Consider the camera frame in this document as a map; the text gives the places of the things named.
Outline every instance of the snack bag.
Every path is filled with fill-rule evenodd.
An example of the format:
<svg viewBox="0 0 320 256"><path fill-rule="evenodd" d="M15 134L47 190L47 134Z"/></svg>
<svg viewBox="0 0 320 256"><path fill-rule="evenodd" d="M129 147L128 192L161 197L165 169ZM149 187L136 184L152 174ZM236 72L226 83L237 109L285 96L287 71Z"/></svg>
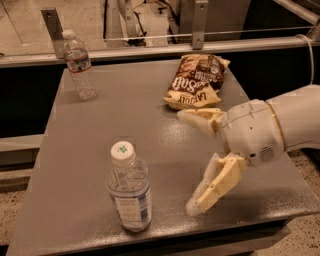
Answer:
<svg viewBox="0 0 320 256"><path fill-rule="evenodd" d="M212 54L190 54L181 58L179 69L164 100L176 110L212 107L221 99L217 92L230 61Z"/></svg>

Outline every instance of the table surface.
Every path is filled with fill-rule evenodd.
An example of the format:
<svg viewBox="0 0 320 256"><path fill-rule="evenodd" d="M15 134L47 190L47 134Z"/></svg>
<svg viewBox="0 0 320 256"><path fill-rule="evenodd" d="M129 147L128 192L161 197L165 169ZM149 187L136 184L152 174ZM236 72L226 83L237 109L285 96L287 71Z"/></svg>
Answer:
<svg viewBox="0 0 320 256"><path fill-rule="evenodd" d="M208 138L178 121L163 101L179 60L96 66L99 96L82 102L67 70L48 121L8 255L84 251L224 230L320 211L287 154L249 167L241 182L206 214L189 217L185 203L214 152ZM228 69L222 110L248 100ZM110 148L128 140L149 165L153 220L132 234L119 225L105 188Z"/></svg>

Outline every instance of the water bottle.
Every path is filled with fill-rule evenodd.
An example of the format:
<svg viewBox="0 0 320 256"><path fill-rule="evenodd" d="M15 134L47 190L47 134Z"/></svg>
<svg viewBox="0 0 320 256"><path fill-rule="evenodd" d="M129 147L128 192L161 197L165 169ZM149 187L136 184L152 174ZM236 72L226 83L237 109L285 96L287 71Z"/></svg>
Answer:
<svg viewBox="0 0 320 256"><path fill-rule="evenodd" d="M111 159L106 187L113 207L124 228L142 231L152 218L147 163L136 156L132 144L127 141L113 145Z"/></svg>
<svg viewBox="0 0 320 256"><path fill-rule="evenodd" d="M63 33L63 57L67 63L73 83L82 100L91 100L98 96L93 86L91 61L84 43L72 30Z"/></svg>

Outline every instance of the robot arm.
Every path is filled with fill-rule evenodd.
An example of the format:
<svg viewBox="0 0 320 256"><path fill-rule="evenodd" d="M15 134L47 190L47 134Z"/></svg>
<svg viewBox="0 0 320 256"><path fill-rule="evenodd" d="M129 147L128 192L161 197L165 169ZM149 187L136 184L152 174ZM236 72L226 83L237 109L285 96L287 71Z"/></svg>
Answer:
<svg viewBox="0 0 320 256"><path fill-rule="evenodd" d="M320 148L320 86L308 85L267 101L219 109L183 110L179 119L207 135L220 132L227 152L214 154L203 181L187 203L191 216L204 213L241 180L248 165L277 160L283 152Z"/></svg>

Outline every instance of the bottle cap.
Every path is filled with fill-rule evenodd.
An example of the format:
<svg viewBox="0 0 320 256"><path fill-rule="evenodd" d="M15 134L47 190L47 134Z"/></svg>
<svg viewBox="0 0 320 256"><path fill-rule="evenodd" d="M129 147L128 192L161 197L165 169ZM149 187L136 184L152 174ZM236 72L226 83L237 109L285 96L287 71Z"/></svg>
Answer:
<svg viewBox="0 0 320 256"><path fill-rule="evenodd" d="M76 36L76 34L71 29L63 30L62 36L64 39L72 39Z"/></svg>
<svg viewBox="0 0 320 256"><path fill-rule="evenodd" d="M120 141L111 148L112 163L119 167L127 167L134 162L136 154L131 143Z"/></svg>

